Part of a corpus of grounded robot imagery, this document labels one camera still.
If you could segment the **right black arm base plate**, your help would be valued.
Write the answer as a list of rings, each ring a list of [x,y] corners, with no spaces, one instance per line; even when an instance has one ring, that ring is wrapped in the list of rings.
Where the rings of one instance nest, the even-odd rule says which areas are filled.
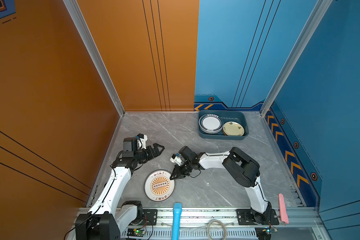
[[[252,209],[237,209],[237,220],[239,225],[279,225],[279,218],[274,209],[264,212],[263,214],[257,213]]]

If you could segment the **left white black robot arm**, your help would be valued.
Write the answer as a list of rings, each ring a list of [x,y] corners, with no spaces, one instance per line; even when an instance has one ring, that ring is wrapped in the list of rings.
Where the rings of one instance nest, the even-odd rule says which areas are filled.
[[[165,149],[157,143],[147,146],[147,140],[148,136],[143,134],[124,139],[123,149],[110,165],[109,180],[98,200],[86,214],[76,218],[73,230],[77,240],[119,240],[131,222],[143,218],[140,201],[127,201],[119,211],[117,206],[133,173]]]

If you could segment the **white plate dark green rim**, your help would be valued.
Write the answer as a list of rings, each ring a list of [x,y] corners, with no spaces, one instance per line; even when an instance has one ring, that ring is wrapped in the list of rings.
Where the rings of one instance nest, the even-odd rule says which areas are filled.
[[[205,114],[199,119],[199,127],[206,134],[216,134],[223,128],[223,122],[218,115]]]

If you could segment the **large orange sunburst plate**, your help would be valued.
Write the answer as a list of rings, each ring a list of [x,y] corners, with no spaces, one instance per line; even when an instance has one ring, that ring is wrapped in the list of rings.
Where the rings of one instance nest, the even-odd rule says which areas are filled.
[[[175,181],[171,180],[169,171],[157,170],[148,175],[144,184],[147,198],[153,202],[163,202],[170,198],[175,191]]]

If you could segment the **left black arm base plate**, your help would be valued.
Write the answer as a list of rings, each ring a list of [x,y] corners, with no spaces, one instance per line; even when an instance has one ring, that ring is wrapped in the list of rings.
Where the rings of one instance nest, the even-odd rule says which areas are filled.
[[[155,226],[158,219],[158,210],[157,209],[143,209],[138,211],[137,217],[129,223],[129,226],[142,226],[148,221],[148,225],[151,224]]]

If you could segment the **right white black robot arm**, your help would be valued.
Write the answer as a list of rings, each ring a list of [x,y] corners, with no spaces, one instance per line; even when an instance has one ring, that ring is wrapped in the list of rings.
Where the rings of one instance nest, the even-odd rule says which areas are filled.
[[[173,154],[170,161],[175,164],[171,180],[189,177],[193,170],[225,169],[231,177],[245,188],[251,207],[236,210],[239,225],[277,225],[276,212],[266,199],[260,179],[260,165],[241,149],[233,147],[224,153],[195,153],[189,147],[182,147]]]

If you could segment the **cream yellow plate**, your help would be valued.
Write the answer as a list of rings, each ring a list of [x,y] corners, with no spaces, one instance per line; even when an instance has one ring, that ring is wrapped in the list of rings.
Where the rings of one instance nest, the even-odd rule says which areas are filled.
[[[245,128],[237,122],[226,122],[223,125],[223,133],[226,136],[243,136],[246,131]]]

